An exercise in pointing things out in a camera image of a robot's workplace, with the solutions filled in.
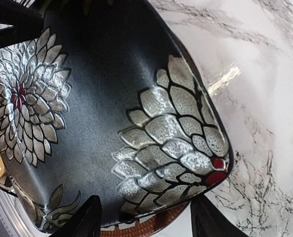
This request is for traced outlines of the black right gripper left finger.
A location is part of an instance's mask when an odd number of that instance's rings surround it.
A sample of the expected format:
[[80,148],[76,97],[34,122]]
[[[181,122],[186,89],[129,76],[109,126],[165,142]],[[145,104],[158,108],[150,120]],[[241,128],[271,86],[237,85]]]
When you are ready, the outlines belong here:
[[91,196],[69,221],[49,237],[100,237],[102,205],[98,196]]

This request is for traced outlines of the black square floral plate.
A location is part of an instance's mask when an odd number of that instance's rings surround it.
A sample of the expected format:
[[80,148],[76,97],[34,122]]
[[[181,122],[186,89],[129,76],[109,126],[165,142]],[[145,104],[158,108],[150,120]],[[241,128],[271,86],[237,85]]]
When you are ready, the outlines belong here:
[[21,4],[43,29],[0,49],[0,187],[39,231],[90,196],[109,227],[228,177],[231,144],[200,73],[147,0]]

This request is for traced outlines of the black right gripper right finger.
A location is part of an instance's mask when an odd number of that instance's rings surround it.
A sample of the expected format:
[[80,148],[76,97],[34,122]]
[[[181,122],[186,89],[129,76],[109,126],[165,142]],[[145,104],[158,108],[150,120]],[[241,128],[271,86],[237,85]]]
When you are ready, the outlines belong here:
[[196,196],[190,204],[193,237],[248,237],[233,225],[206,196]]

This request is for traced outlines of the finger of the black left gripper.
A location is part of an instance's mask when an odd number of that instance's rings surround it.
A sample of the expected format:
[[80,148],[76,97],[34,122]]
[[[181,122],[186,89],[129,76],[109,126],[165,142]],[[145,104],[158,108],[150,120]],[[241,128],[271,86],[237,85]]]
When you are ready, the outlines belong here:
[[35,39],[43,29],[43,17],[30,8],[32,0],[0,0],[0,48]]

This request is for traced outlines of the round brown rim floral plate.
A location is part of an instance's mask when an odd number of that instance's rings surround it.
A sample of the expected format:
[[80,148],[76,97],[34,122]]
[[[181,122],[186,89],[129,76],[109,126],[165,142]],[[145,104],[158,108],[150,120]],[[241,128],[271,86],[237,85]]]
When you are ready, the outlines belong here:
[[101,228],[101,237],[149,237],[174,222],[189,206],[181,204],[132,222]]

